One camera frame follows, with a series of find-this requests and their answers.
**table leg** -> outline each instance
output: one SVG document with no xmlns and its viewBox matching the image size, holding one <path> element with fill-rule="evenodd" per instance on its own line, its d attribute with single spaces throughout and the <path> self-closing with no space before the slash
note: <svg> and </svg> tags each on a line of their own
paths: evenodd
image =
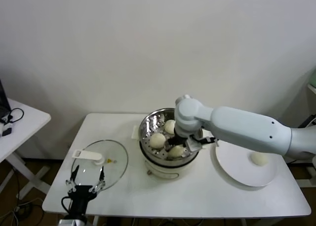
<svg viewBox="0 0 316 226">
<path fill-rule="evenodd" d="M 283 218 L 261 219 L 254 223 L 252 226 L 272 226 L 280 222 L 281 220 L 283 220 Z"/>
<path fill-rule="evenodd" d="M 92 225 L 97 226 L 98 222 L 99 222 L 99 216 L 94 216 Z"/>
<path fill-rule="evenodd" d="M 309 174 L 312 176 L 310 179 L 299 179 L 296 180 L 298 186 L 300 188 L 306 188 L 306 187 L 316 187 L 316 170 L 314 167 L 307 167 L 306 168 Z"/>
<path fill-rule="evenodd" d="M 40 180 L 41 177 L 43 177 L 49 170 L 49 167 L 42 167 L 39 172 L 34 175 L 25 165 L 23 160 L 16 154 L 12 153 L 9 155 L 6 160 L 15 167 L 16 170 L 18 170 L 23 176 L 25 176 L 30 182 L 25 185 L 25 187 L 22 188 L 20 191 L 20 197 L 19 199 L 22 200 L 27 193 L 30 192 L 30 190 L 35 187 L 41 192 L 47 194 L 50 188 L 50 185 Z"/>
</svg>

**white side table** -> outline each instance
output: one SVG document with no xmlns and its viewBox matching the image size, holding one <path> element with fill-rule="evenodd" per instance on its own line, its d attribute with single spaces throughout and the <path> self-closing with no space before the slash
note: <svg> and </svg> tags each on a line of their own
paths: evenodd
<svg viewBox="0 0 316 226">
<path fill-rule="evenodd" d="M 43 167 L 36 175 L 34 175 L 24 165 L 25 163 L 23 160 L 16 153 L 14 153 L 14 151 L 30 137 L 32 137 L 37 131 L 39 131 L 44 125 L 46 125 L 50 121 L 50 115 L 11 99 L 9 99 L 9 103 L 11 109 L 21 108 L 24 111 L 24 117 L 20 121 L 13 124 L 13 130 L 10 135 L 0 137 L 0 162 L 6 159 L 14 168 L 16 168 L 30 181 L 19 192 L 20 199 L 23 199 L 33 187 L 47 194 L 50 185 L 41 181 L 40 179 L 47 173 L 49 168 Z M 13 171 L 11 171 L 2 182 L 0 185 L 0 192 L 3 190 L 4 186 L 12 175 Z"/>
<path fill-rule="evenodd" d="M 311 213 L 304 195 L 283 158 L 278 175 L 264 188 L 253 189 L 225 177 L 211 159 L 210 146 L 202 150 L 189 175 L 170 181 L 148 176 L 139 143 L 132 139 L 134 126 L 146 115 L 89 114 L 86 116 L 44 200 L 43 209 L 65 213 L 60 200 L 67 195 L 72 154 L 101 139 L 114 139 L 128 152 L 124 176 L 89 202 L 88 215 L 143 218 L 272 218 L 258 225 L 272 225 L 285 217 Z"/>
</svg>

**floor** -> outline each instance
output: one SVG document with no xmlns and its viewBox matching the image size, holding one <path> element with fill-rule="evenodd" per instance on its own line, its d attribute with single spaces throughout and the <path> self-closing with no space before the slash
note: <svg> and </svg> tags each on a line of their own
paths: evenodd
<svg viewBox="0 0 316 226">
<path fill-rule="evenodd" d="M 48 183 L 52 184 L 54 177 L 56 176 L 61 163 L 42 163 L 42 162 L 34 162 L 34 161 L 27 161 L 26 166 L 34 173 L 36 173 L 42 166 L 49 166 L 49 172 L 44 176 L 43 180 Z M 296 179 L 307 179 L 309 178 L 308 172 L 302 167 L 291 167 L 290 168 L 294 177 Z M 11 170 L 11 166 L 8 162 L 3 161 L 0 163 L 0 182 L 4 180 L 6 175 Z M 5 189 L 0 194 L 0 226 L 10 226 L 15 225 L 12 221 L 12 215 L 7 217 L 4 221 L 5 217 L 1 217 L 5 215 L 7 212 L 11 211 L 16 206 L 16 198 L 15 195 L 18 192 L 17 186 L 17 178 L 20 182 L 20 188 L 22 188 L 26 183 L 27 180 L 19 173 L 17 175 L 13 175 L 10 179 L 9 183 L 5 187 Z M 303 193 L 307 198 L 312 210 L 316 209 L 316 188 L 305 188 L 303 189 Z M 42 200 L 45 199 L 45 194 L 38 191 L 37 189 L 32 189 L 32 191 L 23 199 L 23 202 L 31 201 L 33 199 L 40 198 Z M 41 205 L 40 200 L 36 200 L 33 202 L 34 204 Z M 30 216 L 22 221 L 19 222 L 19 226 L 54 226 L 58 225 L 58 220 L 62 219 L 62 215 L 57 214 L 48 214 L 45 213 L 42 220 L 40 221 L 42 215 L 42 210 L 40 207 L 34 207 Z M 99 220 L 98 226 L 105 226 L 107 222 L 106 217 L 101 217 Z M 121 220 L 121 226 L 130 226 L 132 225 L 133 219 L 131 218 L 123 218 Z M 161 222 L 161 219 L 136 219 L 134 222 L 134 226 L 161 226 L 164 222 Z M 251 225 L 256 220 L 247 220 L 247 224 Z M 173 220 L 176 226 L 193 226 L 199 223 L 199 220 L 185 220 L 177 219 Z M 172 223 L 164 224 L 165 226 L 175 226 Z M 204 220 L 201 226 L 241 226 L 241 222 L 238 219 L 226 219 L 226 220 Z M 302 218 L 288 218 L 285 219 L 276 226 L 316 226 L 316 213 L 311 214 L 307 217 Z"/>
</svg>

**white plate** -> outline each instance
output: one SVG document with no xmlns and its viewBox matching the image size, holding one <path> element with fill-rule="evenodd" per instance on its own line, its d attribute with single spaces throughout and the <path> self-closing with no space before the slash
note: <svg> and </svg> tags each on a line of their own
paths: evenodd
<svg viewBox="0 0 316 226">
<path fill-rule="evenodd" d="M 277 174 L 277 159 L 274 154 L 266 153 L 268 163 L 262 167 L 250 160 L 252 150 L 219 141 L 216 157 L 224 171 L 238 182 L 248 186 L 265 186 Z"/>
</svg>

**robotic arm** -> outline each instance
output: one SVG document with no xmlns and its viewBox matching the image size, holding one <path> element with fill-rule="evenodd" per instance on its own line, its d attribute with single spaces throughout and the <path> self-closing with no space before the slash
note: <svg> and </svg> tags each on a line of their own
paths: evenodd
<svg viewBox="0 0 316 226">
<path fill-rule="evenodd" d="M 294 159 L 309 159 L 316 154 L 316 126 L 293 129 L 264 115 L 230 107 L 212 109 L 188 95 L 176 100 L 175 121 L 175 137 L 168 140 L 169 146 L 184 143 L 190 151 L 202 148 L 194 136 L 203 128 L 217 139 L 258 152 Z"/>
</svg>

